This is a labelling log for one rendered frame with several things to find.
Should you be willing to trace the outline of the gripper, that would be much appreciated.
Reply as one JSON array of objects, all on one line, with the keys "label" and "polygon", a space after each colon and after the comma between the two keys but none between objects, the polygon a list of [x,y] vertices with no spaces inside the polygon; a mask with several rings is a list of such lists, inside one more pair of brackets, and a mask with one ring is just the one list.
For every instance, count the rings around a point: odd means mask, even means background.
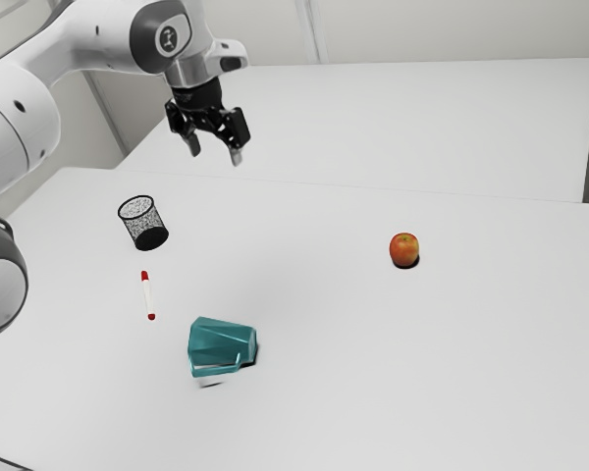
[{"label": "gripper", "polygon": [[242,150],[250,141],[250,131],[240,107],[226,110],[218,78],[196,87],[172,87],[172,98],[165,104],[170,130],[183,135],[192,157],[201,152],[194,129],[220,135],[229,149],[232,165],[242,162]]}]

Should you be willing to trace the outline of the teal faceted mug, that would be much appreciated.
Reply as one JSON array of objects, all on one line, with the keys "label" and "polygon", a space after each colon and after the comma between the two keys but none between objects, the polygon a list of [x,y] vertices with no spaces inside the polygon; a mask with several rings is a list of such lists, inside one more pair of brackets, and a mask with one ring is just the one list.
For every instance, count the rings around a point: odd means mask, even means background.
[{"label": "teal faceted mug", "polygon": [[198,317],[190,326],[187,343],[191,375],[204,378],[236,373],[255,362],[257,347],[254,328]]}]

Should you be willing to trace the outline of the black mesh pen holder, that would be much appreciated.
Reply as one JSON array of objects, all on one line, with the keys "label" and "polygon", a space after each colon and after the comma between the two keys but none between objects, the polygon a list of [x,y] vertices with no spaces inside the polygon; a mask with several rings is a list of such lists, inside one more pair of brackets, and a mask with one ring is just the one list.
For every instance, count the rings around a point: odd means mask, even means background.
[{"label": "black mesh pen holder", "polygon": [[154,250],[169,238],[169,231],[150,195],[136,195],[127,199],[119,206],[117,214],[137,250]]}]

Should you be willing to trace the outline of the white pen with red caps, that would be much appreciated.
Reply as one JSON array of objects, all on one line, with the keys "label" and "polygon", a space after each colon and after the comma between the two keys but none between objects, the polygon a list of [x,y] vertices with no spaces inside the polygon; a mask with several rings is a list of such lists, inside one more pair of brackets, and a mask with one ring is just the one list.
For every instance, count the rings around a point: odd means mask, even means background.
[{"label": "white pen with red caps", "polygon": [[156,319],[156,314],[155,314],[155,310],[154,310],[154,303],[153,303],[153,297],[152,297],[152,293],[151,293],[151,284],[150,284],[148,272],[145,270],[142,270],[140,272],[140,278],[141,278],[141,283],[142,283],[142,288],[143,288],[143,295],[144,295],[144,302],[145,302],[145,306],[146,306],[147,319],[149,321],[154,321]]}]

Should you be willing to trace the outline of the red apple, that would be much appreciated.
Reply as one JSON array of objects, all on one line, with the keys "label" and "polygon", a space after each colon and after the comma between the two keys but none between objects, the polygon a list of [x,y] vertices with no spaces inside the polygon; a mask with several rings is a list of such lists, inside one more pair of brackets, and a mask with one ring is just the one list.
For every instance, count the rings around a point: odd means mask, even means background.
[{"label": "red apple", "polygon": [[395,234],[389,244],[392,262],[398,267],[410,267],[419,257],[419,242],[411,233]]}]

